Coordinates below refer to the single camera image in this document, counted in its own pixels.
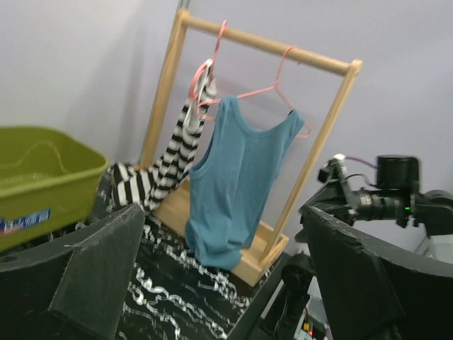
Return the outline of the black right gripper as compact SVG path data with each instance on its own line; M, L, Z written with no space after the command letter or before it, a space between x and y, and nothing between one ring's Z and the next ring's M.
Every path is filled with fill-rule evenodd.
M376 158L376 183L364 174L366 187L354 191L340 155L319 169L317 208L345 222L393 220L407 223L414 212L414 158L402 155L381 155Z

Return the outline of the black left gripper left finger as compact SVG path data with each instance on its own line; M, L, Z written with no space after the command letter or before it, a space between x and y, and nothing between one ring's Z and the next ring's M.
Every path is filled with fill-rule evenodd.
M144 226L129 205L1 257L2 339L114 339Z

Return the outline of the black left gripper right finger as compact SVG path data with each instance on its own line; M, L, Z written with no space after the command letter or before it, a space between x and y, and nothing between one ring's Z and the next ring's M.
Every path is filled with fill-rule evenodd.
M302 208L334 339L451 339L452 265Z

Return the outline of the black white striped tank top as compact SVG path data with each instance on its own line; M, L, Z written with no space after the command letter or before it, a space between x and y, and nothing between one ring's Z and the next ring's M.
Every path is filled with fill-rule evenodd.
M210 78L203 74L195 91L197 99L186 99L168 146L153 165L145 169L123 163L113 165L112 197L117 208L136 203L149 213L187 179L205 124L197 116L197 105L216 98L214 75ZM205 114L208 109L209 105L204 105L199 113Z

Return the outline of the blue tank top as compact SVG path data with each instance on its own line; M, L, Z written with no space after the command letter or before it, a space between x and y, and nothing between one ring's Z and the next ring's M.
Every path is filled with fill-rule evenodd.
M251 246L286 153L304 126L298 112L269 130L243 117L235 97L221 100L210 144L190 177L185 240L207 267L230 271Z

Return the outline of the thin pink wire hanger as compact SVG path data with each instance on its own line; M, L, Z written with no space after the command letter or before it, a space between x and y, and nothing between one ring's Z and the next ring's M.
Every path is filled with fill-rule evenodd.
M259 90L255 90L255 91L249 91L247 93L243 93L243 94L237 95L236 98L237 99L242 99L242 98L247 98L247 97L256 96L256 95L259 95L259 94L264 94L266 92L274 91L287 104L288 108L291 111L293 111L294 110L294 106L291 104L289 99L280 90L280 79L281 79L281 75L282 75L283 65L284 65L284 62L285 62L285 60L287 58L287 55L289 54L290 51L296 50L296 49L297 49L296 45L290 45L285 50L285 52L283 53L282 58L280 60L280 66L278 68L277 75L275 77L275 81L274 81L272 86L269 86L269 87L266 87L266 88L262 88L262 89L259 89ZM201 113L199 113L199 111L200 111L200 108L202 106L204 106L204 105L218 104L218 103L220 103L220 101L221 101L220 99L214 99L214 100L209 100L209 101L201 101L197 105L197 116L199 118L202 118L202 119L205 119L205 120L208 120L208 121L214 121L214 118L209 118L206 113L205 114L201 114Z

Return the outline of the thick pink plastic hanger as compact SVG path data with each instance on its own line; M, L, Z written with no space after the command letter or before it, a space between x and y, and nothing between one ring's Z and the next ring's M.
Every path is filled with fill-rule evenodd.
M200 67L197 69L197 71L194 74L192 84L190 85L189 92L188 92L188 97L192 100L197 99L197 92L195 91L195 87L196 87L200 77L203 74L207 74L210 78L213 77L212 72L214 69L214 63L217 58L221 39L222 39L224 31L226 30L226 27L227 27L227 22L228 22L228 20L224 20L220 26L220 30L219 30L219 33L217 36L217 41L216 41L216 45L215 45L215 49L214 49L212 58L208 59L206 62L201 64Z

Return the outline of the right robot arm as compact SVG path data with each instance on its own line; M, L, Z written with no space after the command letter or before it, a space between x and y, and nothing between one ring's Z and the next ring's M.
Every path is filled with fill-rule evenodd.
M421 193L420 164L414 156L379 155L375 181L360 174L367 186L351 189L342 154L319 170L323 186L307 203L352 226L357 221L392 220L404 228L410 219L425 226L429 237L452 233L452 194L442 190Z

